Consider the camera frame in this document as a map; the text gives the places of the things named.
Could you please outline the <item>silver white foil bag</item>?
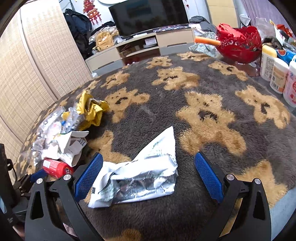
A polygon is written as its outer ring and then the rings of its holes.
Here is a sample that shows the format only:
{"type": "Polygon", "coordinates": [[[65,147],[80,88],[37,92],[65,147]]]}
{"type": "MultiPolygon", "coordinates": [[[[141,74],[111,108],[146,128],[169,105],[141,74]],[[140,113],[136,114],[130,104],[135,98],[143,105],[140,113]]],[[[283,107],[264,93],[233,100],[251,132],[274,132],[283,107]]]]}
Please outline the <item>silver white foil bag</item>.
{"type": "Polygon", "coordinates": [[[171,195],[178,176],[172,126],[165,129],[129,162],[104,162],[92,185],[89,208],[144,201],[171,195]]]}

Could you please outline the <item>wooden TV cabinet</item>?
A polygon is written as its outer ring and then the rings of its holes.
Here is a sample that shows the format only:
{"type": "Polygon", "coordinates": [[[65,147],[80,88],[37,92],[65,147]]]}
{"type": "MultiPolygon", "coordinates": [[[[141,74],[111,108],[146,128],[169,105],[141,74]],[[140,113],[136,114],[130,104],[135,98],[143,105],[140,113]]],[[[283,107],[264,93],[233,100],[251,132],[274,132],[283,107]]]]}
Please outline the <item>wooden TV cabinet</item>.
{"type": "Polygon", "coordinates": [[[173,53],[185,53],[194,44],[191,28],[148,33],[131,38],[86,59],[92,73],[103,75],[128,64],[173,53]]]}

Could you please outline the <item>purple curtain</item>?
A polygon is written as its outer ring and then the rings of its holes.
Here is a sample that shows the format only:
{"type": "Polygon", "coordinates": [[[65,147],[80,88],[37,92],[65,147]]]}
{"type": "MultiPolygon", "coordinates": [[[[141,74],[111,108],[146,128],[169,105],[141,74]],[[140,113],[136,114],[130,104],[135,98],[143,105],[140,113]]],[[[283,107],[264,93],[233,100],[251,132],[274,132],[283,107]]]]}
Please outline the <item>purple curtain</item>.
{"type": "Polygon", "coordinates": [[[276,25],[289,25],[279,10],[268,0],[241,0],[241,2],[251,18],[253,26],[255,26],[258,18],[264,18],[267,21],[272,20],[276,25]]]}

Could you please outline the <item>white bottle pink label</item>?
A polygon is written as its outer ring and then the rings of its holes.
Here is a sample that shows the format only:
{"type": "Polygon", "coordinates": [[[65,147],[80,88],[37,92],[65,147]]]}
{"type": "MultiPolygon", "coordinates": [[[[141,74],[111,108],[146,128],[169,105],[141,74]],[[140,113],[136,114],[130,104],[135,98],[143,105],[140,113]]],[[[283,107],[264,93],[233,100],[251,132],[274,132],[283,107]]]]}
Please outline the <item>white bottle pink label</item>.
{"type": "Polygon", "coordinates": [[[296,62],[291,61],[287,73],[287,80],[283,91],[283,98],[285,101],[295,108],[296,106],[296,62]]]}

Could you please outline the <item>red openwork basket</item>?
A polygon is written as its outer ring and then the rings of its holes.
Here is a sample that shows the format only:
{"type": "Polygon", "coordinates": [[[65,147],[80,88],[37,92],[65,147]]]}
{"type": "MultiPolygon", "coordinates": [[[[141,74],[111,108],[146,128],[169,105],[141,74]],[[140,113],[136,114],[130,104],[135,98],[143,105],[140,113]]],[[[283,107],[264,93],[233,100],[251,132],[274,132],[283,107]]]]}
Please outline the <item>red openwork basket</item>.
{"type": "Polygon", "coordinates": [[[261,56],[261,37],[256,27],[232,28],[228,24],[219,24],[216,49],[224,57],[235,62],[249,64],[261,56]]]}

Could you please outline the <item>yellow wrapper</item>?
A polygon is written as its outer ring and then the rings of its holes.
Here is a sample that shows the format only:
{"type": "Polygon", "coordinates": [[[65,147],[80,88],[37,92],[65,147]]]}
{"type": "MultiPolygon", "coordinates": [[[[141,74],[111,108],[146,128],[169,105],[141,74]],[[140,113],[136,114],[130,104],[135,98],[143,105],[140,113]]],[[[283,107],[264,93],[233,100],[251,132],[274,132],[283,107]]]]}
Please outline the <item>yellow wrapper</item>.
{"type": "Polygon", "coordinates": [[[78,131],[84,131],[93,126],[100,126],[103,113],[109,111],[110,106],[106,101],[95,99],[89,89],[82,92],[76,112],[84,117],[79,123],[78,131]]]}

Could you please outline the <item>clear plastic bag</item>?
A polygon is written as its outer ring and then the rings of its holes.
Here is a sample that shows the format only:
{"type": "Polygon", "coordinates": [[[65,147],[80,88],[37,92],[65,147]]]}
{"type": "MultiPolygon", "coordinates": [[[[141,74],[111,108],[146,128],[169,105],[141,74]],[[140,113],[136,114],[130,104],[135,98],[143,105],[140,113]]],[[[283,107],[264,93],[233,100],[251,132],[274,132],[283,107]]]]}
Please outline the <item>clear plastic bag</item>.
{"type": "Polygon", "coordinates": [[[42,159],[42,151],[58,134],[78,131],[79,123],[84,120],[82,115],[76,112],[77,104],[68,110],[63,106],[56,108],[37,128],[37,138],[33,142],[28,158],[37,165],[42,159]]]}

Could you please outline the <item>woven folding screen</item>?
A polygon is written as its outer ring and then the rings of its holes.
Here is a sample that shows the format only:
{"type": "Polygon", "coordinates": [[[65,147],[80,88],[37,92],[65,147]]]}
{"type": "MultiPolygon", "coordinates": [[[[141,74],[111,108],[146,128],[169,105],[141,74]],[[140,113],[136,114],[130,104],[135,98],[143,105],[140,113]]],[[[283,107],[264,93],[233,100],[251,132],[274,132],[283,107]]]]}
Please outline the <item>woven folding screen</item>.
{"type": "Polygon", "coordinates": [[[27,1],[1,35],[1,120],[24,143],[41,111],[92,75],[58,1],[27,1]]]}

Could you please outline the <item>white jar orange label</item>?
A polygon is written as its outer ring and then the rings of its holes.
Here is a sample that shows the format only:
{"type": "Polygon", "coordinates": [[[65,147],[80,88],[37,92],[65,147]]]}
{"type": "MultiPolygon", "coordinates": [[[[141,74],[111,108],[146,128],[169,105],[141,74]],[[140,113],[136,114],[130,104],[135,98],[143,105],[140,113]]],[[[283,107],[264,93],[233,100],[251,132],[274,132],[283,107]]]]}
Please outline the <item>white jar orange label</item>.
{"type": "Polygon", "coordinates": [[[289,66],[280,58],[275,58],[273,63],[273,73],[270,79],[270,87],[278,94],[283,94],[287,80],[289,66]]]}

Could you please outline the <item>white bottle yellow cap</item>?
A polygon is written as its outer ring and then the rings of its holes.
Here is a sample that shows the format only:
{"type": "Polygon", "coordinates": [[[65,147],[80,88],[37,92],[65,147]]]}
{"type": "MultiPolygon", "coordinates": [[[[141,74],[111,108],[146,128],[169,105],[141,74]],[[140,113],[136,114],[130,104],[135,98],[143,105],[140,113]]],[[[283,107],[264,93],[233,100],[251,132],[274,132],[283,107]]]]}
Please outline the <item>white bottle yellow cap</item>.
{"type": "Polygon", "coordinates": [[[268,45],[263,45],[261,52],[260,76],[268,82],[271,80],[275,58],[277,58],[276,50],[268,45]]]}

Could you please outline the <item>yellow backpack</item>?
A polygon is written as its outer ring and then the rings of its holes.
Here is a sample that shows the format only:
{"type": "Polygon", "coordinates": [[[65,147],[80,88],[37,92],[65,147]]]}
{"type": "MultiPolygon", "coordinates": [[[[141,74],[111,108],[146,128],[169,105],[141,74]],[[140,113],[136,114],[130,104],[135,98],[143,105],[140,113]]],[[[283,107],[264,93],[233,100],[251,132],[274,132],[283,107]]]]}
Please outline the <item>yellow backpack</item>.
{"type": "Polygon", "coordinates": [[[96,35],[96,48],[99,52],[106,50],[114,45],[112,35],[109,32],[100,32],[96,35]]]}

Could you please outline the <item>bear pattern fuzzy blanket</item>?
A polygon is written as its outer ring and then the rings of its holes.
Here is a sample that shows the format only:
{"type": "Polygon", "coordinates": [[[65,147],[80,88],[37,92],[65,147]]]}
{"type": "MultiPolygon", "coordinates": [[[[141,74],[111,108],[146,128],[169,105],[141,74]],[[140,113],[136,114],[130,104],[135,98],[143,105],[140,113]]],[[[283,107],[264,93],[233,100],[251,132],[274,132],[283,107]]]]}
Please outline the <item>bear pattern fuzzy blanket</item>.
{"type": "Polygon", "coordinates": [[[193,240],[217,203],[194,167],[202,151],[240,180],[259,178],[272,210],[273,233],[295,209],[295,116],[259,78],[214,58],[171,54],[114,70],[73,90],[40,112],[22,152],[37,139],[37,128],[54,109],[71,107],[89,89],[110,110],[91,126],[88,153],[105,161],[130,161],[172,126],[178,177],[173,194],[107,208],[81,207],[105,240],[193,240]]]}

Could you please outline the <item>red cylindrical can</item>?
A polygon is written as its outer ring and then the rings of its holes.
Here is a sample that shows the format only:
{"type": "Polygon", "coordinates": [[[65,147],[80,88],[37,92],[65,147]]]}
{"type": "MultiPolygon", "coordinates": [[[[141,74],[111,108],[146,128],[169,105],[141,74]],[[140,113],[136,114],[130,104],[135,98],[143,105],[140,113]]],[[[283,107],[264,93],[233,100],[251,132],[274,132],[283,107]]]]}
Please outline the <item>red cylindrical can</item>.
{"type": "Polygon", "coordinates": [[[59,179],[66,174],[73,174],[73,168],[65,162],[61,162],[53,159],[43,160],[43,170],[50,176],[59,179]]]}

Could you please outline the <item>black television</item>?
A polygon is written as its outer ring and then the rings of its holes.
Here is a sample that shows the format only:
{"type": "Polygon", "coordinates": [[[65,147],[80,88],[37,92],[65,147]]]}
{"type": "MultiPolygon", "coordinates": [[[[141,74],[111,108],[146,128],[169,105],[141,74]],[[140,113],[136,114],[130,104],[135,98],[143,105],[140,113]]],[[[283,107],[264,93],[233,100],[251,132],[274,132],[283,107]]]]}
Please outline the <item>black television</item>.
{"type": "Polygon", "coordinates": [[[182,1],[123,1],[109,7],[121,36],[130,36],[151,29],[188,24],[182,1]]]}

